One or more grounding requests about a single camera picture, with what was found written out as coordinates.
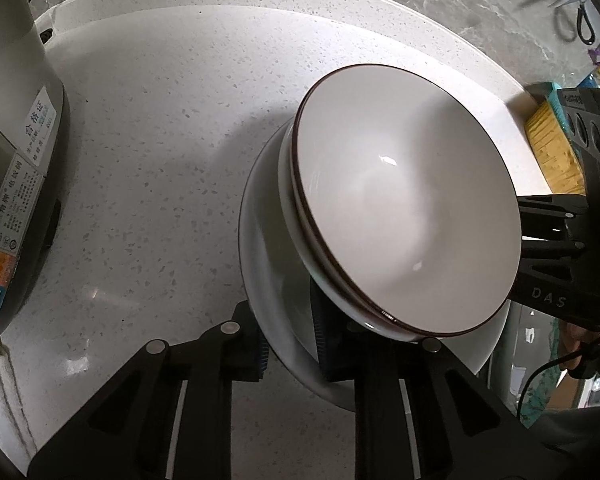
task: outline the white plate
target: white plate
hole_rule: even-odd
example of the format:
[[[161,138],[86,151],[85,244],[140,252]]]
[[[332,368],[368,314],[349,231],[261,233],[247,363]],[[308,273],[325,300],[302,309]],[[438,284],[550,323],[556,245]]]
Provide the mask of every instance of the white plate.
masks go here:
[[[295,200],[292,183],[290,162],[291,130],[292,125],[289,124],[285,129],[285,135],[280,146],[280,155],[278,157],[278,190],[280,192],[280,205],[282,207],[282,214],[285,217],[286,228],[304,266],[327,297],[351,319],[382,336],[398,341],[413,341],[416,338],[414,333],[365,309],[363,304],[361,304],[363,300],[357,297],[355,291],[351,290],[349,285],[339,277],[337,271],[330,267],[328,259],[326,257],[320,258],[314,253],[314,250],[320,250],[317,241],[313,240],[314,243],[311,243],[311,246],[309,245],[310,242],[304,236],[306,231],[301,225],[301,212],[298,211],[299,204]]]
[[[354,410],[352,384],[328,383],[316,361],[309,273],[286,229],[278,193],[278,155],[284,134],[283,126],[264,146],[244,189],[238,225],[244,288],[271,349],[294,377],[321,398]],[[445,345],[476,373],[493,351],[508,312],[507,301],[487,323],[446,338]]]
[[[431,81],[374,64],[325,76],[296,115],[292,169],[324,253],[380,314],[457,335],[506,299],[522,240],[509,171]]]

